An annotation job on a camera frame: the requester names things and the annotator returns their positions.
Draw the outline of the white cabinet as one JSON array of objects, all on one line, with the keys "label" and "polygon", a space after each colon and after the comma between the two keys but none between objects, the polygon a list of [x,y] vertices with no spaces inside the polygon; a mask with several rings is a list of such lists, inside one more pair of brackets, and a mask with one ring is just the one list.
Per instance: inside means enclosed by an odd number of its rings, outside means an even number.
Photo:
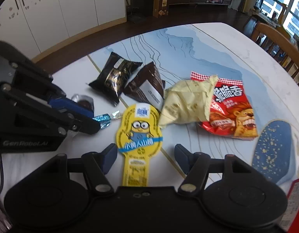
[{"label": "white cabinet", "polygon": [[37,62],[125,22],[125,0],[5,0],[0,5],[0,41]]}]

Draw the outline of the blue candy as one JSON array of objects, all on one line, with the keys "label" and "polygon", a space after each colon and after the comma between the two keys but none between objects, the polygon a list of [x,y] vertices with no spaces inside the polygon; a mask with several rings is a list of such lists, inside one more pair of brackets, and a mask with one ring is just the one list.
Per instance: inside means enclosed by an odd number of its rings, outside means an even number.
[{"label": "blue candy", "polygon": [[100,129],[105,129],[112,123],[113,120],[117,120],[117,119],[120,119],[120,118],[122,118],[122,114],[118,110],[118,111],[115,111],[111,114],[103,114],[103,115],[95,116],[92,119],[99,122]]}]

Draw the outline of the red cardboard box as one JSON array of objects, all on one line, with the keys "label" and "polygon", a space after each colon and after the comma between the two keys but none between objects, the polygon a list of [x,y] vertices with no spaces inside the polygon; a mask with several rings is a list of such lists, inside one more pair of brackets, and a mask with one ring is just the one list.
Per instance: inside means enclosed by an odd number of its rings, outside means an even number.
[{"label": "red cardboard box", "polygon": [[280,227],[286,232],[299,232],[299,178],[293,181],[288,192],[288,206],[283,215]]}]

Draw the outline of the small jelly cup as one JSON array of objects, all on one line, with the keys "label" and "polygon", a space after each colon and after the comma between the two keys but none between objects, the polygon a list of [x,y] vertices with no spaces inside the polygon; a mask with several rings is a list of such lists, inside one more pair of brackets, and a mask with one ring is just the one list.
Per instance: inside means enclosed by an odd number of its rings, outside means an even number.
[{"label": "small jelly cup", "polygon": [[87,95],[74,94],[71,97],[73,102],[94,111],[94,99]]}]

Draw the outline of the dark brown snack packet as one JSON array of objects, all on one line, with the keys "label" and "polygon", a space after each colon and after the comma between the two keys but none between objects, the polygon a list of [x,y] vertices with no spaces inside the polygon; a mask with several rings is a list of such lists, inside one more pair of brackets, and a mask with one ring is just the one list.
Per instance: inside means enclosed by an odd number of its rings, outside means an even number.
[{"label": "dark brown snack packet", "polygon": [[140,103],[147,103],[161,111],[165,84],[153,62],[145,65],[126,85],[123,93]]}]

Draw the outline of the wooden dining chair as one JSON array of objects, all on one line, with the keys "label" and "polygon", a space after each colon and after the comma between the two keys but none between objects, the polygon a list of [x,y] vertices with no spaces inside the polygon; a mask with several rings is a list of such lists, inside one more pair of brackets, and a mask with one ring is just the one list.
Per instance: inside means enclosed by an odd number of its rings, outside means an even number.
[{"label": "wooden dining chair", "polygon": [[283,34],[267,24],[257,23],[251,40],[260,45],[261,48],[266,47],[267,41],[270,41],[270,46],[266,52],[280,64],[299,86],[299,51]]}]

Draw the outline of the red lion chips bag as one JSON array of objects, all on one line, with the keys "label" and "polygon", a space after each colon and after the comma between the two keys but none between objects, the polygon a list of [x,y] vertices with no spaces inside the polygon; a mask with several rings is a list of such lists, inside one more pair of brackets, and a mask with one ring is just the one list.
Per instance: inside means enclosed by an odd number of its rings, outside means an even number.
[{"label": "red lion chips bag", "polygon": [[219,78],[209,113],[201,127],[219,136],[253,140],[258,136],[253,107],[240,80]]}]

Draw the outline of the brown paper gift bag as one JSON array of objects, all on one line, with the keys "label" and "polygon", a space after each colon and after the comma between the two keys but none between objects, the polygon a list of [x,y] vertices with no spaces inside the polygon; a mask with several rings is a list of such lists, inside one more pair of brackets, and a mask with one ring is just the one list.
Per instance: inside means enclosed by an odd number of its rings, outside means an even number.
[{"label": "brown paper gift bag", "polygon": [[154,0],[153,16],[159,18],[168,15],[169,0]]}]

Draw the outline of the black gold snack packet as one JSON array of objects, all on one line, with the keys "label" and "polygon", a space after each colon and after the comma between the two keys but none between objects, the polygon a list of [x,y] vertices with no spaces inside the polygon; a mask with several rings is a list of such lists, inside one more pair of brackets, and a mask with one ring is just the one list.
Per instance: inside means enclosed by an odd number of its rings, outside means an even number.
[{"label": "black gold snack packet", "polygon": [[125,85],[141,65],[142,62],[129,61],[111,52],[103,70],[96,80],[89,83],[89,86],[117,106]]}]

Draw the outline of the cream yellow snack bag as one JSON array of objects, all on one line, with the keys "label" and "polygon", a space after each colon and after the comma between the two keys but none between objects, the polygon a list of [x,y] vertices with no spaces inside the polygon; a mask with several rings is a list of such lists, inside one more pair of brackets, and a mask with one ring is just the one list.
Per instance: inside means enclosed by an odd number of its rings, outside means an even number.
[{"label": "cream yellow snack bag", "polygon": [[204,81],[182,80],[168,89],[158,125],[188,124],[209,121],[216,75]]}]

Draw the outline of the yellow minion lollipop card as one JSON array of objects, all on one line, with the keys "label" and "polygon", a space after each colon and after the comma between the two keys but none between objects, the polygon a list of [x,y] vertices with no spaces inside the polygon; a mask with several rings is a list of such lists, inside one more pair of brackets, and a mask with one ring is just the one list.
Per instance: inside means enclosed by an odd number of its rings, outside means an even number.
[{"label": "yellow minion lollipop card", "polygon": [[163,143],[159,117],[158,110],[147,103],[129,106],[123,113],[116,134],[118,151],[125,157],[123,186],[148,185],[150,159],[159,153]]}]

